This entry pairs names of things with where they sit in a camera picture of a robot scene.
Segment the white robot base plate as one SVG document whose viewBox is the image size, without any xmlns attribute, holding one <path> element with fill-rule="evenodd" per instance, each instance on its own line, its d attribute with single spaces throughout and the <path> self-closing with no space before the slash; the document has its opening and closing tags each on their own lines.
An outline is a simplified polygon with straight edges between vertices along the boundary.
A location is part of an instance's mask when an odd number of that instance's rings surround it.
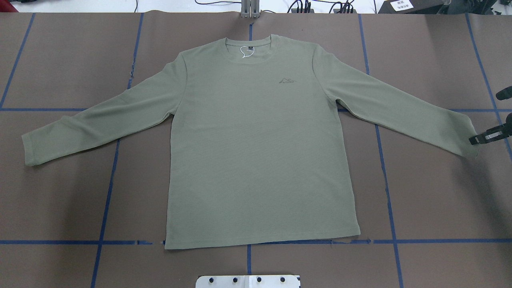
<svg viewBox="0 0 512 288">
<path fill-rule="evenodd" d="M 200 276 L 196 288 L 301 288 L 298 275 Z"/>
</svg>

